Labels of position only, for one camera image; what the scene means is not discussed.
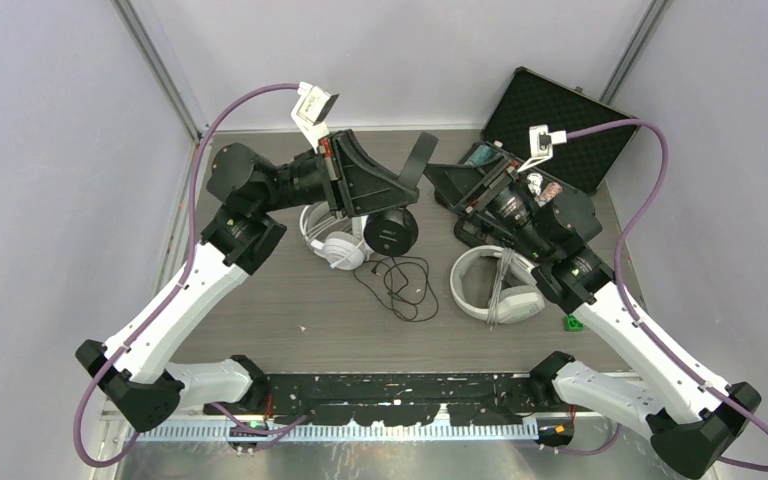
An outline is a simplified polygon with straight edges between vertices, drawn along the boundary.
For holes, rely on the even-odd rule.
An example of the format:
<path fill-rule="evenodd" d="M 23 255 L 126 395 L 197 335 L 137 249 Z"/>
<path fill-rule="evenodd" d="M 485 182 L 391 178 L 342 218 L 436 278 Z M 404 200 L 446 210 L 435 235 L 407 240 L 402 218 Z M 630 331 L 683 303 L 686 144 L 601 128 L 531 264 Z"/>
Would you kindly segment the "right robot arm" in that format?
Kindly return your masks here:
<path fill-rule="evenodd" d="M 498 262 L 497 275 L 520 285 L 496 288 L 484 307 L 460 301 L 492 323 L 523 319 L 543 303 L 558 306 L 601 337 L 643 379 L 642 386 L 596 372 L 554 352 L 529 374 L 531 397 L 544 410 L 563 403 L 596 411 L 647 439 L 675 472 L 702 477 L 743 432 L 761 397 L 731 383 L 671 339 L 622 284 L 620 271 L 589 247 L 601 232 L 588 195 L 493 150 L 482 164 L 431 164 L 425 170 L 437 200 L 461 221 L 486 229 L 453 265 L 450 288 L 461 300 L 469 265 Z"/>

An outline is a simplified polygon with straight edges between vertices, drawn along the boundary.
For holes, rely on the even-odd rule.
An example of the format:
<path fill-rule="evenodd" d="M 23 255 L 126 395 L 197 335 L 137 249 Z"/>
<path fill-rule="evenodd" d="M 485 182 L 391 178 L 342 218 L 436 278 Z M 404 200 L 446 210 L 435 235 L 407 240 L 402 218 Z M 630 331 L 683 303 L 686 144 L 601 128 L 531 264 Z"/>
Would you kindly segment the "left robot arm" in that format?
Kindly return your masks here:
<path fill-rule="evenodd" d="M 189 243 L 180 272 L 119 332 L 103 342 L 84 342 L 77 359 L 138 433 L 158 427 L 178 409 L 207 403 L 258 412 L 267 389 L 247 358 L 181 365 L 172 355 L 272 255 L 286 233 L 273 218 L 276 211 L 313 206 L 350 220 L 350 232 L 332 232 L 323 244 L 322 255 L 334 269 L 354 269 L 372 253 L 406 254 L 418 238 L 409 206 L 418 200 L 418 183 L 436 145 L 433 135 L 421 134 L 399 172 L 374 161 L 350 130 L 315 140 L 280 166 L 244 144 L 223 147 L 207 184 L 220 208 Z"/>

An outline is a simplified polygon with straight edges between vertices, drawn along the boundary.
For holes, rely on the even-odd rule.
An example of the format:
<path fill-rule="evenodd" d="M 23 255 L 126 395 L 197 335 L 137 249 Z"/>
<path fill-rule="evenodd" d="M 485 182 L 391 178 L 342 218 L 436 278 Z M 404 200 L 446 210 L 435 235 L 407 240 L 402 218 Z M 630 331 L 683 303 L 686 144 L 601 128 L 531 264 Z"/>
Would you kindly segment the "large white grey headphones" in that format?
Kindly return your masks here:
<path fill-rule="evenodd" d="M 487 258 L 496 261 L 490 298 L 485 306 L 465 296 L 465 277 L 471 265 Z M 531 318 L 546 307 L 546 299 L 531 271 L 535 264 L 512 248 L 482 245 L 464 252 L 453 264 L 449 285 L 457 306 L 473 319 L 488 325 L 512 324 Z"/>

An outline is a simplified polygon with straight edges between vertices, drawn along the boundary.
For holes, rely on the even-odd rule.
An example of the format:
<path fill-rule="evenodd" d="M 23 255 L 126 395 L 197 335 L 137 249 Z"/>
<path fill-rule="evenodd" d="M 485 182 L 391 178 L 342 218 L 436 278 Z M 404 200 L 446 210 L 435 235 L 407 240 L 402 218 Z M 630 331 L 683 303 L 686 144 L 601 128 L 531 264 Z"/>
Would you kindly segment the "small white headphones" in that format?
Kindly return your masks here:
<path fill-rule="evenodd" d="M 351 271 L 372 255 L 364 240 L 367 220 L 367 215 L 338 218 L 326 202 L 319 202 L 303 208 L 299 230 L 308 249 L 331 269 Z"/>

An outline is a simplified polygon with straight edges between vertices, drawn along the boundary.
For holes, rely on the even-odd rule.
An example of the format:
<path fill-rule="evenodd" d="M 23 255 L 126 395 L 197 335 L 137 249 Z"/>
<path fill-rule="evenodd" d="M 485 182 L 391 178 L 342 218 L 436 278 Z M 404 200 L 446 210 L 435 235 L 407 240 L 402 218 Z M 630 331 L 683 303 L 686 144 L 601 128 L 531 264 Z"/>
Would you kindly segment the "black headphones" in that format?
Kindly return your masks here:
<path fill-rule="evenodd" d="M 438 144 L 438 138 L 421 132 L 400 171 L 400 186 L 416 190 L 424 170 Z M 385 257 L 405 255 L 416 243 L 419 227 L 406 207 L 393 207 L 368 216 L 364 227 L 364 241 L 375 252 Z"/>

